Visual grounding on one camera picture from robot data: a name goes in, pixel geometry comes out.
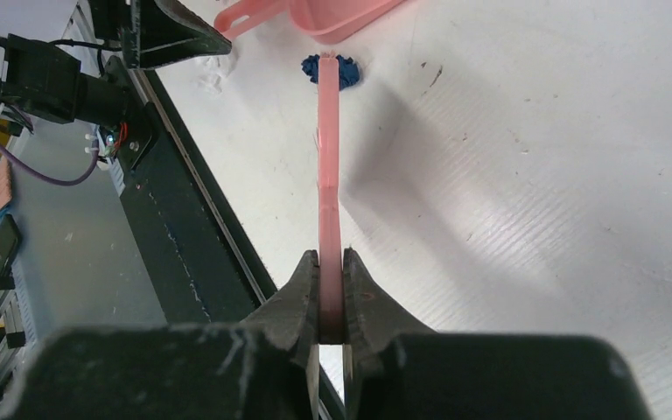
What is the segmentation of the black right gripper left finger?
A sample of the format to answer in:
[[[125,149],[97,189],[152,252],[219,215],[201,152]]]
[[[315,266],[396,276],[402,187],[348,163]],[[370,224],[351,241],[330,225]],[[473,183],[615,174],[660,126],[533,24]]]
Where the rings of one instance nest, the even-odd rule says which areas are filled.
[[[246,419],[319,417],[319,259],[302,255],[290,280],[243,325],[256,350]]]

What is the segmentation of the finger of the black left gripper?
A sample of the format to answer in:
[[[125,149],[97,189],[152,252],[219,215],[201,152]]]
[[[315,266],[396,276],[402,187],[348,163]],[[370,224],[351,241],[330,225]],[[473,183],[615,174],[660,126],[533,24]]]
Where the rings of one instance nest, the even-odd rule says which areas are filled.
[[[232,42],[179,1],[131,1],[121,30],[130,69],[152,70],[196,57],[228,55]]]

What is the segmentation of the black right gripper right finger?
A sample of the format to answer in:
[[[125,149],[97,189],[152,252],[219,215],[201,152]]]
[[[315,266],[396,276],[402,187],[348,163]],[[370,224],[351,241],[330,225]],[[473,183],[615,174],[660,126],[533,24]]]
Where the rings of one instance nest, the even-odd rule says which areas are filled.
[[[344,386],[347,419],[377,419],[402,372],[393,341],[434,331],[393,299],[371,276],[356,250],[343,257]]]

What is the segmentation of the pink hand brush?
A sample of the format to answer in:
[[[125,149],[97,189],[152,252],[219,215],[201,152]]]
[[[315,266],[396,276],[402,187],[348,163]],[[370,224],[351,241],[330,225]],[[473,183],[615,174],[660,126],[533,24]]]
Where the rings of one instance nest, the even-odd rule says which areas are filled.
[[[318,84],[319,341],[344,341],[344,286],[340,232],[340,91],[338,77]]]

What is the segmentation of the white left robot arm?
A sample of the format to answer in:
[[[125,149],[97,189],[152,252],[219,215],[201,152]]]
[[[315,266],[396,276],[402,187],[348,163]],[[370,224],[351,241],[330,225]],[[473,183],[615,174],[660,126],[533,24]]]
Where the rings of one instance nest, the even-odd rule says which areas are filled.
[[[112,136],[105,154],[137,168],[158,138],[156,108],[131,74],[204,56],[227,55],[231,41],[178,1],[91,1],[96,42],[112,55],[103,75],[83,73],[69,40],[0,36],[0,102],[52,123],[92,123]]]

